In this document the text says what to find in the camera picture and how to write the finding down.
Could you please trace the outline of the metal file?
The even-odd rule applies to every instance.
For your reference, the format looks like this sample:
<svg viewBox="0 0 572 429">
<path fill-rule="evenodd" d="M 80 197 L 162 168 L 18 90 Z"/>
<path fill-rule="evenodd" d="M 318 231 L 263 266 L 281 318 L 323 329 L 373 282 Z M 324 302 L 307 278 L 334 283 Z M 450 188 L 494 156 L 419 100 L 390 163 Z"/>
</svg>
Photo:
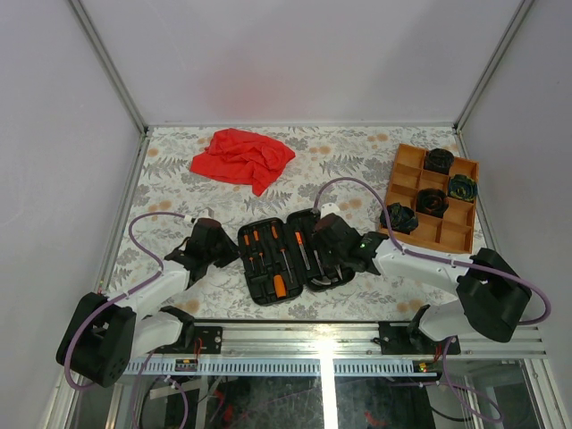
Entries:
<svg viewBox="0 0 572 429">
<path fill-rule="evenodd" d="M 304 241 L 302 239 L 302 234 L 300 231 L 295 231 L 294 233 L 295 233 L 296 241 L 298 243 L 299 251 L 300 251 L 301 257 L 303 259 L 304 265 L 306 267 L 306 270 L 309 271 L 311 267 L 310 267 L 309 260 L 307 257 L 307 252 L 305 250 Z"/>
</svg>

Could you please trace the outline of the orange handled tool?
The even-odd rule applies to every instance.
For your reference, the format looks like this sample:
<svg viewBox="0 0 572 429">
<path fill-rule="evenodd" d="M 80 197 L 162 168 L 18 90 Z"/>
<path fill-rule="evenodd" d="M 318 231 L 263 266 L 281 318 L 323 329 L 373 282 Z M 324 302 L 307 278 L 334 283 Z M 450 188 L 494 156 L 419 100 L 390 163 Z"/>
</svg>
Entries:
<svg viewBox="0 0 572 429">
<path fill-rule="evenodd" d="M 287 296 L 286 286 L 280 274 L 276 274 L 273 277 L 273 289 L 278 299 L 282 299 Z"/>
</svg>

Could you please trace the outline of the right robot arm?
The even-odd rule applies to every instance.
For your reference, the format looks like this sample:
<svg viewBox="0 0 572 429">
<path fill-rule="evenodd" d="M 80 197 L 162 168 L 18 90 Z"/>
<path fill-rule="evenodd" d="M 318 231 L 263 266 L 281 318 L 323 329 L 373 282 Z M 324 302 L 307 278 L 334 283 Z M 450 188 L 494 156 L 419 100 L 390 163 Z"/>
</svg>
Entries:
<svg viewBox="0 0 572 429">
<path fill-rule="evenodd" d="M 420 307 L 408 326 L 408 344 L 427 352 L 439 341 L 476 332 L 507 343 L 519 325 L 531 291 L 494 251 L 482 248 L 473 256 L 447 254 L 394 244 L 390 237 L 370 231 L 360 234 L 336 214 L 314 227 L 315 244 L 327 260 L 356 273 L 398 276 L 454 294 L 442 305 Z"/>
</svg>

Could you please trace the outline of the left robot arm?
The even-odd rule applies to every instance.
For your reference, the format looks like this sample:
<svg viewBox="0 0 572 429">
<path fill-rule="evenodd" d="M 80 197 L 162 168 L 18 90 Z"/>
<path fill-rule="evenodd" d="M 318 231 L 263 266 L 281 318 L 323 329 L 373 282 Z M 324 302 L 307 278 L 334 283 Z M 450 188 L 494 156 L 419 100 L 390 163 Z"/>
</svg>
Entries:
<svg viewBox="0 0 572 429">
<path fill-rule="evenodd" d="M 167 300 L 223 268 L 239 248 L 209 217 L 191 219 L 191 234 L 159 261 L 150 279 L 111 296 L 90 292 L 79 301 L 56 351 L 67 376 L 101 387 L 115 384 L 131 360 L 155 350 L 186 352 L 196 344 L 194 318 Z"/>
</svg>

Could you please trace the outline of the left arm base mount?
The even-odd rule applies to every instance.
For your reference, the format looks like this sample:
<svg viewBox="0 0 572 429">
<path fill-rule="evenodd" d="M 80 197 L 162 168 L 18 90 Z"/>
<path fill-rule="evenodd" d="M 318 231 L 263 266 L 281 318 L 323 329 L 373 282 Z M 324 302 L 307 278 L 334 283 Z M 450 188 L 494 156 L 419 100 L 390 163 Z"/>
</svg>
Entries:
<svg viewBox="0 0 572 429">
<path fill-rule="evenodd" d="M 159 354 L 190 354 L 195 355 L 218 355 L 223 345 L 222 326 L 205 325 L 196 326 L 193 336 L 187 345 L 175 343 L 164 345 L 156 349 Z"/>
</svg>

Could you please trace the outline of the steel claw hammer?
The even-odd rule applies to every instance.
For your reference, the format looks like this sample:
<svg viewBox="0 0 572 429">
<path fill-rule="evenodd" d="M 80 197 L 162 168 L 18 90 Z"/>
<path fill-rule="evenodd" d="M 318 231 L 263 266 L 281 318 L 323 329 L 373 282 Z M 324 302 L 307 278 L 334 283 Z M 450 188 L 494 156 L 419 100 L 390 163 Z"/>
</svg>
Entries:
<svg viewBox="0 0 572 429">
<path fill-rule="evenodd" d="M 311 280 L 311 283 L 319 287 L 340 285 L 343 280 L 341 266 L 324 265 L 317 250 L 314 250 L 314 257 L 317 263 L 318 275 Z"/>
</svg>

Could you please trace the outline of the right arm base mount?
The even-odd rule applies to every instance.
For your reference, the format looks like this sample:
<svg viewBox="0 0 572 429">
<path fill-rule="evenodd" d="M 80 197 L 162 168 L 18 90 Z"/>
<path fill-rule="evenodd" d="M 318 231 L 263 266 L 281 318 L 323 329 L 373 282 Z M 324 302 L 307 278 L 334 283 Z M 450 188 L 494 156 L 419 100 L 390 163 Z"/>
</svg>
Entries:
<svg viewBox="0 0 572 429">
<path fill-rule="evenodd" d="M 433 341 L 419 330 L 410 330 L 409 322 L 379 322 L 381 352 L 389 356 L 434 356 L 443 352 L 446 340 Z"/>
</svg>

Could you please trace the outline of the small orange black screwdriver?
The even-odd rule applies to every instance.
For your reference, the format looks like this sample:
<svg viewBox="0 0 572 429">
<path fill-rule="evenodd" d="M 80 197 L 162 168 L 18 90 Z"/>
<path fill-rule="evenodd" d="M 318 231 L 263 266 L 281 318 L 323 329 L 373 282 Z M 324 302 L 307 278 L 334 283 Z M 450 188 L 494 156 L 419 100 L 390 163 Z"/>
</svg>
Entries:
<svg viewBox="0 0 572 429">
<path fill-rule="evenodd" d="M 265 270 L 265 259 L 264 259 L 264 251 L 261 245 L 261 240 L 260 240 L 260 236 L 258 233 L 258 230 L 254 229 L 252 231 L 253 233 L 253 238 L 254 238 L 254 247 L 256 248 L 256 252 L 259 256 L 260 259 L 260 265 L 261 265 L 261 271 L 263 272 Z"/>
</svg>

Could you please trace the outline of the black plastic tool case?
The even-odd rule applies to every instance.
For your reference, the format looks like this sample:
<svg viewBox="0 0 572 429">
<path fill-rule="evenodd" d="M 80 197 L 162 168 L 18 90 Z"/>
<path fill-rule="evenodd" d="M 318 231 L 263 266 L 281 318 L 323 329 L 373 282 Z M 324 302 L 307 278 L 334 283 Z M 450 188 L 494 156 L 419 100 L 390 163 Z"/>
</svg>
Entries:
<svg viewBox="0 0 572 429">
<path fill-rule="evenodd" d="M 270 306 L 297 298 L 305 289 L 313 292 L 325 291 L 340 287 L 352 281 L 356 274 L 350 268 L 341 265 L 343 280 L 338 286 L 319 287 L 311 283 L 311 280 L 318 275 L 317 263 L 314 257 L 314 250 L 319 252 L 324 265 L 332 265 L 328 255 L 318 248 L 314 242 L 313 233 L 315 224 L 320 219 L 320 212 L 315 209 L 305 209 L 289 214 L 285 220 L 278 217 L 266 218 L 260 221 L 246 224 L 239 228 L 238 241 L 240 258 L 245 269 L 245 279 L 248 292 L 255 304 L 259 306 Z M 286 256 L 293 276 L 293 283 L 290 279 L 282 259 L 282 254 L 276 246 L 271 231 L 271 223 L 277 222 L 280 225 L 280 234 L 286 247 Z M 265 270 L 261 271 L 260 259 L 254 247 L 252 231 L 258 230 L 261 245 L 264 251 Z M 305 250 L 310 264 L 307 271 L 301 257 L 299 246 L 296 241 L 295 231 L 300 231 L 304 241 Z M 245 244 L 243 235 L 247 233 L 251 240 L 252 255 L 256 271 L 252 273 L 250 262 L 245 255 Z M 278 299 L 273 289 L 273 277 L 280 274 L 284 280 L 287 296 Z"/>
</svg>

